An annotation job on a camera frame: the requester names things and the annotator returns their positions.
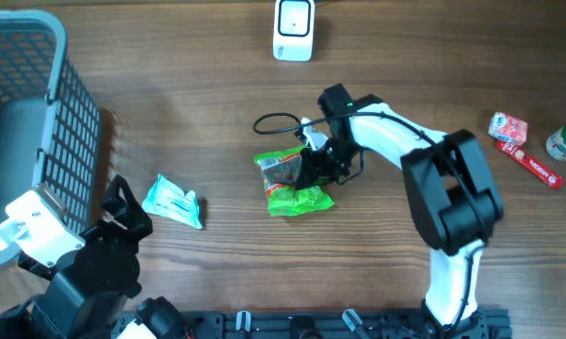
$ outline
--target basket mesh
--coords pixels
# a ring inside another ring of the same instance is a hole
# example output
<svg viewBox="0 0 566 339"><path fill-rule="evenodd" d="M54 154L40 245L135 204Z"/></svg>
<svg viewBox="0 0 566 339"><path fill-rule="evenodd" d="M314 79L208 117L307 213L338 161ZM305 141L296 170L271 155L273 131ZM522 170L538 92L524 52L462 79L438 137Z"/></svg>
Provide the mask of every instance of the basket mesh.
<svg viewBox="0 0 566 339"><path fill-rule="evenodd" d="M26 23L0 27L0 110L9 102L41 97L53 67L56 49L49 29L29 29ZM89 226L89 206L96 168L100 115L68 57L62 65L50 148L42 181L69 209L65 221L76 233Z"/></svg>

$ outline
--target gray plastic basket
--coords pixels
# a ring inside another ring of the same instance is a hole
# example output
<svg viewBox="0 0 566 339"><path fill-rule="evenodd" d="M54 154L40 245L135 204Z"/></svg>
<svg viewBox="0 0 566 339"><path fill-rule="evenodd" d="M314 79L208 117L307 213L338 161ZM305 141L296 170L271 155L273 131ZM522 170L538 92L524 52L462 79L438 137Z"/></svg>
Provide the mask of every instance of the gray plastic basket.
<svg viewBox="0 0 566 339"><path fill-rule="evenodd" d="M67 56L65 27L40 10L0 11L0 222L46 183L77 233L89 226L101 118ZM0 265L19 253L0 252Z"/></svg>

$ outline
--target red packet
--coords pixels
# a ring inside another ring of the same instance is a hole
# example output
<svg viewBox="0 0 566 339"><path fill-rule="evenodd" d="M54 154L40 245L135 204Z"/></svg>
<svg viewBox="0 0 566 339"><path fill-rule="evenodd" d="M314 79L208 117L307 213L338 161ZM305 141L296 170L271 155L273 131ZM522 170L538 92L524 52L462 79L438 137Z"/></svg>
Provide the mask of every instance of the red packet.
<svg viewBox="0 0 566 339"><path fill-rule="evenodd" d="M523 146L527 139L527 122L496 112L490 121L488 134L500 141Z"/></svg>
<svg viewBox="0 0 566 339"><path fill-rule="evenodd" d="M538 161L538 159L527 154L521 149L521 147L509 144L505 141L498 141L496 142L496 148L509 155L530 172L534 173L549 187L559 189L561 185L563 185L563 178L549 170L545 165Z"/></svg>

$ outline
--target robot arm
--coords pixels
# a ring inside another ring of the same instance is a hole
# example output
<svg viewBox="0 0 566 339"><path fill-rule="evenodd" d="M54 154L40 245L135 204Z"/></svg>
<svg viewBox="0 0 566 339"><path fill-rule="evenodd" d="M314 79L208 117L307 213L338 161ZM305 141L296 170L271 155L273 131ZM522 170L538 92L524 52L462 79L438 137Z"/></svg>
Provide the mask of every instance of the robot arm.
<svg viewBox="0 0 566 339"><path fill-rule="evenodd" d="M332 137L320 142L320 148L311 144L304 153L310 164L306 170L331 178L348 175L351 158L364 149L401 168L414 225L430 247L430 286L423 300L429 328L444 338L473 327L479 259L494 223L504 213L475 136L465 130L451 135L429 130L399 116L373 95L354 101L341 84L325 89L318 104L330 119ZM336 119L349 112L382 113L386 119ZM329 156L322 160L324 153ZM447 175L458 177L461 185L446 189L443 177Z"/></svg>

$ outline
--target white device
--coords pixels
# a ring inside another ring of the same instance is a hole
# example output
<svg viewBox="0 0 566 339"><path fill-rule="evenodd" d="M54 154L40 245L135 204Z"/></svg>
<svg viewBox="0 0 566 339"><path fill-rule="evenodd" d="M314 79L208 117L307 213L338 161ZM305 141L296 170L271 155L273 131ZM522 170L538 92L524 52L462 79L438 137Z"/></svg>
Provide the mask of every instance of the white device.
<svg viewBox="0 0 566 339"><path fill-rule="evenodd" d="M308 61L314 44L314 0L276 0L274 9L274 57L284 61Z"/></svg>

